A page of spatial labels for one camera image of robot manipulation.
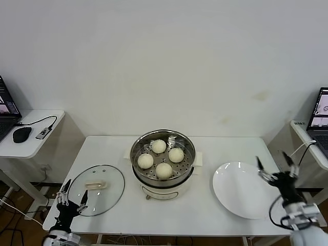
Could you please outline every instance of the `laptop screen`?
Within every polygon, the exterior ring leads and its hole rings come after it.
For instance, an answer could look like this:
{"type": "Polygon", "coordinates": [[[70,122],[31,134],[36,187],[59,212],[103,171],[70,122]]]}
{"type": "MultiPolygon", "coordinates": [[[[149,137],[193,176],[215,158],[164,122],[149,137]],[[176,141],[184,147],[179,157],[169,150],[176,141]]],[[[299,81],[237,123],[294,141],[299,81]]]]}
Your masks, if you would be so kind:
{"type": "Polygon", "coordinates": [[[328,88],[321,88],[308,129],[328,128],[328,88]]]}
{"type": "Polygon", "coordinates": [[[20,116],[20,113],[0,76],[0,116],[20,116]]]}

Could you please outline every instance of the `power outlet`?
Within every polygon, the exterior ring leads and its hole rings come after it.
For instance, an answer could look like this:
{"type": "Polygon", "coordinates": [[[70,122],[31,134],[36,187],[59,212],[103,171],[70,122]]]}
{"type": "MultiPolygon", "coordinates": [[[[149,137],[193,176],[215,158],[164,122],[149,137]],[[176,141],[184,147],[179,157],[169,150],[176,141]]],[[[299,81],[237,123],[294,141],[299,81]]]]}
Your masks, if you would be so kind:
{"type": "Polygon", "coordinates": [[[40,169],[42,171],[51,171],[51,167],[48,164],[42,164],[40,169]]]}

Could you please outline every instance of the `white plate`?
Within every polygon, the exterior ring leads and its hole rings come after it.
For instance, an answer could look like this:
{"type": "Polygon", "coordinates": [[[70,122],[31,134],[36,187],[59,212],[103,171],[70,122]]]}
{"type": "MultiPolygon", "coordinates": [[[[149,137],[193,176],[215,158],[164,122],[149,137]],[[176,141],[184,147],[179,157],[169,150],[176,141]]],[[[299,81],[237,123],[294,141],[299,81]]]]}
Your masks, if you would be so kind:
{"type": "Polygon", "coordinates": [[[232,213],[247,219],[269,214],[278,190],[258,176],[258,169],[245,162],[229,162],[213,176],[213,188],[219,201],[232,213]]]}

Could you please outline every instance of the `computer mouse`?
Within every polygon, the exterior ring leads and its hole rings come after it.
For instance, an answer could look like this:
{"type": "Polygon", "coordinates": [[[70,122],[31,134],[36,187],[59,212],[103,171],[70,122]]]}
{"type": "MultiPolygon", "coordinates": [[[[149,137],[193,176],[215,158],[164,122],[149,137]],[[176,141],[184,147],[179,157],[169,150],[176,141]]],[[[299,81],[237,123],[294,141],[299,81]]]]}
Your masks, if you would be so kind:
{"type": "Polygon", "coordinates": [[[31,131],[32,131],[31,127],[19,128],[16,131],[14,131],[14,133],[12,134],[12,139],[16,143],[25,142],[30,136],[31,131]]]}

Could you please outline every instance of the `glass lid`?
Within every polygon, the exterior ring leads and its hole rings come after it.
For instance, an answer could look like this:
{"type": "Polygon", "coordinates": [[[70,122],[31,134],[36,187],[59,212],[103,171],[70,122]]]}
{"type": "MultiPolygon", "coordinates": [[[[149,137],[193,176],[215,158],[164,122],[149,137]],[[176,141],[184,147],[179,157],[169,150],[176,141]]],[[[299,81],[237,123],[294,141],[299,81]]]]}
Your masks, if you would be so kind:
{"type": "Polygon", "coordinates": [[[114,207],[121,198],[124,187],[124,177],[119,169],[110,165],[94,166],[74,179],[68,191],[68,199],[80,204],[88,190],[88,207],[81,215],[95,216],[114,207]]]}

